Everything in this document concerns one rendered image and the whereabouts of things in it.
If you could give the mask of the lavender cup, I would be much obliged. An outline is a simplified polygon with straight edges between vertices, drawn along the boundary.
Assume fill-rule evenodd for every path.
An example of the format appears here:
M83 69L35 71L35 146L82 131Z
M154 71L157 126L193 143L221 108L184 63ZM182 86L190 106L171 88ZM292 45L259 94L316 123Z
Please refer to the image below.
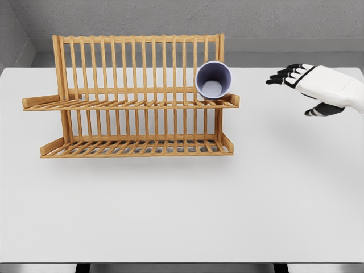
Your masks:
M216 100L230 92L232 75L230 68L219 61L209 61L197 70L197 91L209 100Z

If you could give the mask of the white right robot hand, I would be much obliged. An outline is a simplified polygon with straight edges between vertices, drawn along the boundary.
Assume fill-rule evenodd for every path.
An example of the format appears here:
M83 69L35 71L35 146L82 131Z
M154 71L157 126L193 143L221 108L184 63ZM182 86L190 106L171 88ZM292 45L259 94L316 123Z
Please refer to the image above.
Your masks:
M348 88L357 79L328 67L292 64L270 76L267 85L286 85L321 103L305 112L306 116L327 117L349 107Z

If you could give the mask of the wooden two-tier dish rack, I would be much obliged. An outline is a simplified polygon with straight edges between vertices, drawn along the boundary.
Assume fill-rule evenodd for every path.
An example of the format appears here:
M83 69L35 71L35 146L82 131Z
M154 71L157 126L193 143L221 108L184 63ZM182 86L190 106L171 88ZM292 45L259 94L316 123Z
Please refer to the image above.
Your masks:
M43 158L232 155L222 130L239 97L211 100L199 67L224 60L223 34L53 36L57 94L25 98L25 111L59 111L62 136Z

